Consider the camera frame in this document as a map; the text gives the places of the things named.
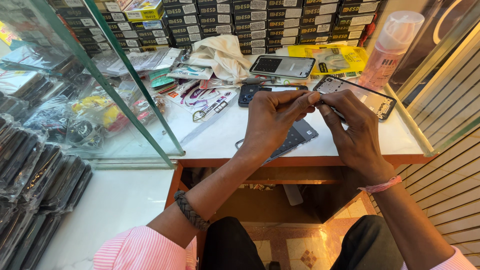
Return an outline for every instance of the person's right hand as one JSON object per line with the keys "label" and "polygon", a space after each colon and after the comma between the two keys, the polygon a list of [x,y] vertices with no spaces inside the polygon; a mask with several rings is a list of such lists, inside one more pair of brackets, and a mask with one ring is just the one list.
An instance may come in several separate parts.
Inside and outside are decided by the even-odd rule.
{"label": "person's right hand", "polygon": [[[329,105],[343,114],[347,130]],[[393,166],[380,153],[377,115],[350,90],[322,95],[317,108],[332,132],[340,159],[364,176],[365,185],[383,184],[396,176]]]}

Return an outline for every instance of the striped sleeve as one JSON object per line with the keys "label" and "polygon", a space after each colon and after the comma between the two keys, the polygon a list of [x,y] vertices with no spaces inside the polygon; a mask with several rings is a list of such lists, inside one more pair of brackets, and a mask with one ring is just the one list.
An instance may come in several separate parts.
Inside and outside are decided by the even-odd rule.
{"label": "striped sleeve", "polygon": [[102,245],[95,253],[94,269],[189,269],[186,268],[187,253],[189,257],[195,256],[191,254],[196,252],[193,244],[196,244],[196,238],[185,250],[149,227],[135,227]]}
{"label": "striped sleeve", "polygon": [[[454,246],[451,247],[455,250],[453,256],[430,270],[477,270],[477,268],[463,256],[460,249]],[[403,262],[402,270],[408,270],[405,262]]]}

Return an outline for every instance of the white cloth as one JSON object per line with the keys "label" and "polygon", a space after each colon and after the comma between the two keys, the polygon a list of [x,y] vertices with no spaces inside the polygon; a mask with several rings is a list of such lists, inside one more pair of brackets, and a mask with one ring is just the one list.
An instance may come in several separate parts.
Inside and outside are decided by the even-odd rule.
{"label": "white cloth", "polygon": [[250,76],[252,63],[243,57],[237,36],[222,35],[197,41],[186,64],[210,66],[217,78],[239,83]]}

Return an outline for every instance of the tiled floor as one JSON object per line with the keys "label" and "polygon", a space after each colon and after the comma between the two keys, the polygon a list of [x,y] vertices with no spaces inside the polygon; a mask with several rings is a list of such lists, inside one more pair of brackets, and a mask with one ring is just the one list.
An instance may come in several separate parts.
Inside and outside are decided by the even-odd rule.
{"label": "tiled floor", "polygon": [[262,262],[279,261],[282,270],[328,270],[341,250],[343,237],[361,216],[375,214],[362,196],[320,228],[245,227]]}

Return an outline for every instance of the black trousers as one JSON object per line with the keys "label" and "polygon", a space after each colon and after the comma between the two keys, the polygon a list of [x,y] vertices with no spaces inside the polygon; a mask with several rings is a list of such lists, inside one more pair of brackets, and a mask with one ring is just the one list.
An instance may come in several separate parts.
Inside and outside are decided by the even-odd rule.
{"label": "black trousers", "polygon": [[[403,258],[380,216],[361,217],[347,232],[331,270],[399,270]],[[202,270],[265,270],[257,248],[238,219],[222,218],[208,228]]]}

